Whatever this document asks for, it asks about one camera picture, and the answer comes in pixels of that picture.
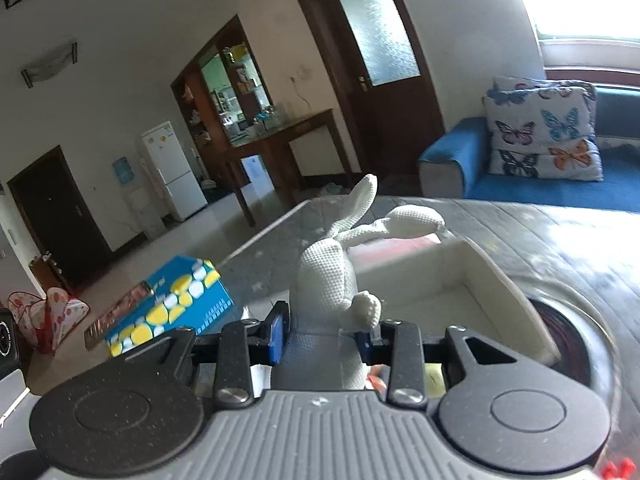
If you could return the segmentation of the green round toy figure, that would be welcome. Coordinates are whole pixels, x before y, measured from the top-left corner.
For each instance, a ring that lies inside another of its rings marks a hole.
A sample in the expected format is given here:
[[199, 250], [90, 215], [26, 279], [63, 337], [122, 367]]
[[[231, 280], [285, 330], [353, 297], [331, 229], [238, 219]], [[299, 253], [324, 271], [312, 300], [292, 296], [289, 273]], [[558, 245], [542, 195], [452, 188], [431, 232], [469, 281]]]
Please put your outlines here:
[[439, 398], [446, 391], [445, 379], [442, 374], [442, 366], [439, 363], [425, 363], [425, 383], [430, 398]]

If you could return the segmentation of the white plush rabbit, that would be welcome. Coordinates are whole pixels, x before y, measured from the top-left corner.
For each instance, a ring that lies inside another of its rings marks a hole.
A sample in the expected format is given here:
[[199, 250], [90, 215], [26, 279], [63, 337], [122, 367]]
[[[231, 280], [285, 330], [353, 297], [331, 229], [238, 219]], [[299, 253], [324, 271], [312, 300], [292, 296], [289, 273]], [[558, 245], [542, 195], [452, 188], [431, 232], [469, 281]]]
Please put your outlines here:
[[366, 386], [369, 367], [362, 362], [355, 335], [378, 326], [382, 304], [358, 288], [347, 249], [372, 240], [417, 238], [445, 225], [430, 207], [404, 205], [358, 226], [377, 192], [378, 178], [364, 176], [347, 195], [326, 236], [300, 256], [290, 290], [290, 332], [282, 361], [271, 371], [273, 389], [341, 391]]

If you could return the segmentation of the blue yellow tissue box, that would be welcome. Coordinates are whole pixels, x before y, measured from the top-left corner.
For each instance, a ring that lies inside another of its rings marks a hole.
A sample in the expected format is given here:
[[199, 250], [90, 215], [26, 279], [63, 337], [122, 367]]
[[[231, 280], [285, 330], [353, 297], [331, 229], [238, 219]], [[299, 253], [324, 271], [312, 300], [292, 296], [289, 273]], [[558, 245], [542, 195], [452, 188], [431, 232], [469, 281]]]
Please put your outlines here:
[[84, 343], [92, 350], [104, 342], [114, 358], [177, 327], [205, 333], [233, 309], [213, 263], [175, 256], [99, 316]]

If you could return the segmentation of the dark grey cardboard box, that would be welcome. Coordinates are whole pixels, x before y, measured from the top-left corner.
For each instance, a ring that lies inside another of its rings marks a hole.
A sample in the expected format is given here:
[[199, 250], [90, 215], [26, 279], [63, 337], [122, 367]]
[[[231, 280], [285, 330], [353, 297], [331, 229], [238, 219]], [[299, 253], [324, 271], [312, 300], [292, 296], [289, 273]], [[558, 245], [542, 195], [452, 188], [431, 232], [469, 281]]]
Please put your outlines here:
[[390, 238], [350, 248], [348, 256], [358, 286], [381, 300], [383, 318], [431, 335], [462, 326], [541, 364], [560, 359], [524, 292], [472, 240]]

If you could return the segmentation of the water dispenser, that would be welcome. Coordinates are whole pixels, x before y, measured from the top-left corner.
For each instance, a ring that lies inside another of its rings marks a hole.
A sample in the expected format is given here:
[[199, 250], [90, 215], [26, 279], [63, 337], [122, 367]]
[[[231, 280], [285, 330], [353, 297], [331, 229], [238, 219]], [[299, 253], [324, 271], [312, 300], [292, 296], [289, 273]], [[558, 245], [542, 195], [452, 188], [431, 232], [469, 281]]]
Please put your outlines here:
[[142, 181], [137, 177], [126, 156], [112, 163], [120, 192], [129, 210], [136, 220], [140, 231], [148, 240], [156, 240], [166, 233], [166, 226], [155, 208], [151, 196], [146, 192]]

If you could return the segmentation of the blue sofa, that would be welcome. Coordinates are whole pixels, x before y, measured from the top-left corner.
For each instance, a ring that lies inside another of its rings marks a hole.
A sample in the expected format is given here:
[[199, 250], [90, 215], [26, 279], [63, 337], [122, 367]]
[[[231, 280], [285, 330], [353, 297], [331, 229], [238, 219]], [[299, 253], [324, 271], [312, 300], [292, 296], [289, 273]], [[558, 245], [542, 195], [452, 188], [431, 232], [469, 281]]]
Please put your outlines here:
[[639, 209], [639, 93], [497, 76], [418, 161], [426, 197]]

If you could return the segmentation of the dotted fabric toy tent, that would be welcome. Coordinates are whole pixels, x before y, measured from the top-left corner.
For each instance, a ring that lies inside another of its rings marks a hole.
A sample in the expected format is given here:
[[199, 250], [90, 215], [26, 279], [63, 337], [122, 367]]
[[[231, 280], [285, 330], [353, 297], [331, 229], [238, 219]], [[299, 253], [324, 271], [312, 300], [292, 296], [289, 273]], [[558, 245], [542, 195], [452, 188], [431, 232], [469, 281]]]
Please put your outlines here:
[[90, 313], [88, 304], [59, 287], [49, 288], [44, 297], [31, 292], [12, 292], [8, 300], [17, 327], [41, 354], [55, 354]]

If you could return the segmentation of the white refrigerator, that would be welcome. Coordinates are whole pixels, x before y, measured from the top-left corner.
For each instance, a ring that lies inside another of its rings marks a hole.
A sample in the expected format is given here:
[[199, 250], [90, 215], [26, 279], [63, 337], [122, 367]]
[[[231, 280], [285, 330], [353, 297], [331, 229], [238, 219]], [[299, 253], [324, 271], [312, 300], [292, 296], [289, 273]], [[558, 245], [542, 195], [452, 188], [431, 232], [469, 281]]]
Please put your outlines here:
[[141, 133], [138, 148], [152, 183], [177, 221], [183, 222], [207, 206], [171, 122]]

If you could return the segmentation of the dark wooden sideboard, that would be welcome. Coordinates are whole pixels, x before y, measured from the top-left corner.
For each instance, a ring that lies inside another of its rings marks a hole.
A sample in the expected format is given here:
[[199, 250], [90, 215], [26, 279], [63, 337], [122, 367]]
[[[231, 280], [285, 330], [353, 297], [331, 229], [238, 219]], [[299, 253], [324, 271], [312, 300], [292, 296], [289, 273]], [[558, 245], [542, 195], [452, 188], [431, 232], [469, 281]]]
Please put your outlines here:
[[304, 177], [291, 144], [316, 130], [329, 133], [342, 167], [354, 183], [333, 110], [288, 118], [274, 106], [243, 25], [234, 16], [209, 39], [170, 85], [205, 170], [235, 195], [250, 226], [255, 219], [243, 194], [250, 178], [242, 161], [257, 156], [285, 206], [312, 182]]

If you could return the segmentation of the butterfly print pillow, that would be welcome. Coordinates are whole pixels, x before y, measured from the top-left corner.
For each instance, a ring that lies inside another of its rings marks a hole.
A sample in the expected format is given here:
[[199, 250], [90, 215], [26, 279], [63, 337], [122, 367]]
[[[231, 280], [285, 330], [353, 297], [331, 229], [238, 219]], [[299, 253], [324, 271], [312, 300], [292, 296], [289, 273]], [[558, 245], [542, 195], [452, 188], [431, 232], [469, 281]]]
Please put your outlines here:
[[585, 81], [494, 78], [483, 98], [489, 172], [527, 179], [603, 180], [597, 95]]

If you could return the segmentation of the dark wooden door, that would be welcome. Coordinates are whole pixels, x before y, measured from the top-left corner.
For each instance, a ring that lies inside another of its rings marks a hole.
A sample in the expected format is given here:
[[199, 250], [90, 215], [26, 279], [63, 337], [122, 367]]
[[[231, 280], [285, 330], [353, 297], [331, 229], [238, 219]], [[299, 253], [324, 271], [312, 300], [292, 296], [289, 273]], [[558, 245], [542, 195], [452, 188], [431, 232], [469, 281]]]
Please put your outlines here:
[[298, 0], [364, 171], [416, 174], [444, 133], [404, 0]]

